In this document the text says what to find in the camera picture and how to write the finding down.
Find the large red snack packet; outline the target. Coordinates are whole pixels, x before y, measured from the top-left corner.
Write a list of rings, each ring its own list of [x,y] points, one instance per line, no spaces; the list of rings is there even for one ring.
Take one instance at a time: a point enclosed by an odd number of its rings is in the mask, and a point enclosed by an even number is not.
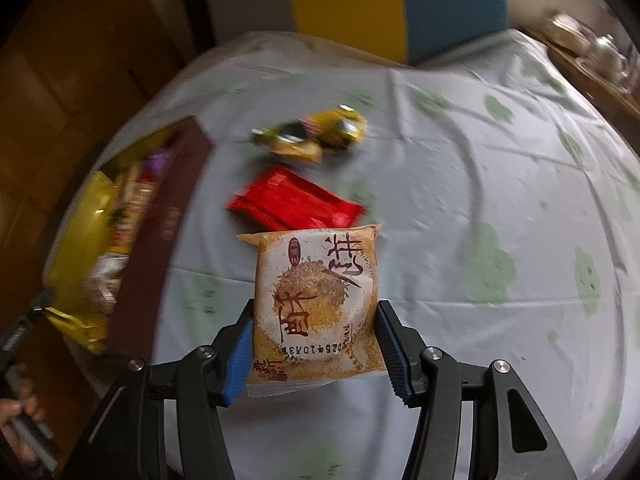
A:
[[[236,193],[227,209],[267,231],[352,228],[367,211],[281,166]]]

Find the white green-patterned tablecloth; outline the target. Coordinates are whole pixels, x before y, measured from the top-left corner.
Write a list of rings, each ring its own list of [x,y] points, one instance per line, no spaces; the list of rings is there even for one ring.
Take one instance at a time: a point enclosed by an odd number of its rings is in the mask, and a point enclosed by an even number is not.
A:
[[[248,224],[226,207],[268,165],[250,130],[338,104],[367,118],[367,139],[300,172],[381,226],[381,296],[455,359],[509,361],[577,477],[612,474],[639,428],[639,159],[516,30],[416,68],[287,32],[186,66],[103,153],[186,116],[214,144],[153,360],[209,342],[252,294]]]

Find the purple snack packet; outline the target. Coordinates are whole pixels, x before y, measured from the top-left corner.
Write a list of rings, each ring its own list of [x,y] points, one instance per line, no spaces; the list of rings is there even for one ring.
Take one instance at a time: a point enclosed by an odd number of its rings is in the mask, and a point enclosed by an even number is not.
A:
[[[145,159],[142,171],[145,179],[150,181],[156,181],[159,179],[167,167],[168,162],[171,161],[171,157],[171,149],[163,148]]]

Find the gold rectangular tin tray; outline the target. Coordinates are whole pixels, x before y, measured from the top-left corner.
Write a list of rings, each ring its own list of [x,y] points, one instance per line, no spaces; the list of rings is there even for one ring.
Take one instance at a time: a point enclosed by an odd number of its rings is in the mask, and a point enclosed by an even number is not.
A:
[[[145,159],[170,148],[156,181]],[[168,266],[190,199],[214,144],[193,116],[160,128],[88,177],[51,254],[47,318],[98,356],[152,356]]]

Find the tissue box on side table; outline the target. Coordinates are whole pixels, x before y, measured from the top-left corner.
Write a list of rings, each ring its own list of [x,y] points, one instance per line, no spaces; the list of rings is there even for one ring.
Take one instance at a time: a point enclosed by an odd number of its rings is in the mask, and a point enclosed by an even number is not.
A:
[[[582,33],[582,24],[565,13],[555,13],[544,20],[544,34],[558,47],[576,56],[585,56],[591,41]]]

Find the beige sesame pastry packet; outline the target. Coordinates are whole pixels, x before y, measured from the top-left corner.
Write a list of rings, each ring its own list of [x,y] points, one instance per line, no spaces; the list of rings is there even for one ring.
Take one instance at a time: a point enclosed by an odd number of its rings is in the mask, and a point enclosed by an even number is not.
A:
[[[250,396],[382,373],[377,224],[243,234],[257,249]]]

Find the yellow green snack packet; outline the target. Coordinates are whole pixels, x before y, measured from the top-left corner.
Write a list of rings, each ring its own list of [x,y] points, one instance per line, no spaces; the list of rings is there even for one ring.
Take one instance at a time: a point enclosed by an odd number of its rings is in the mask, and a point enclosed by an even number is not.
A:
[[[253,129],[250,140],[285,159],[321,162],[325,152],[347,152],[361,143],[367,132],[363,114],[341,104],[292,122]]]

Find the wooden side table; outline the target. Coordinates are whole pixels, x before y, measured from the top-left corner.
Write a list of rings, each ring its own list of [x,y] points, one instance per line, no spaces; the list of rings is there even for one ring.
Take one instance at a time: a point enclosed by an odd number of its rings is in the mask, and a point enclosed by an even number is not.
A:
[[[639,154],[639,101],[624,88],[616,87],[591,73],[578,63],[572,52],[552,44],[535,29],[520,27],[518,30],[547,47],[548,58],[563,77],[598,110],[636,154]]]

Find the white teapot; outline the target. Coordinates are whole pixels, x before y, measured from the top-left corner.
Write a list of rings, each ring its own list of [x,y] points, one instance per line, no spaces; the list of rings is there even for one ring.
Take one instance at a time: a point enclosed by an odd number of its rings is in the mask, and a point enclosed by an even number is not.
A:
[[[611,35],[593,40],[587,58],[596,73],[603,78],[620,80],[626,76],[627,60],[617,49]]]

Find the black rolled mat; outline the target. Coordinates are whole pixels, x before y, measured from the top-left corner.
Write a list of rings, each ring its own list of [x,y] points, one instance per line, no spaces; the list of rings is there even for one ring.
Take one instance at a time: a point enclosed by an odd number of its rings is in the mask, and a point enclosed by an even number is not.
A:
[[[216,48],[218,39],[209,0],[180,0],[196,56]]]

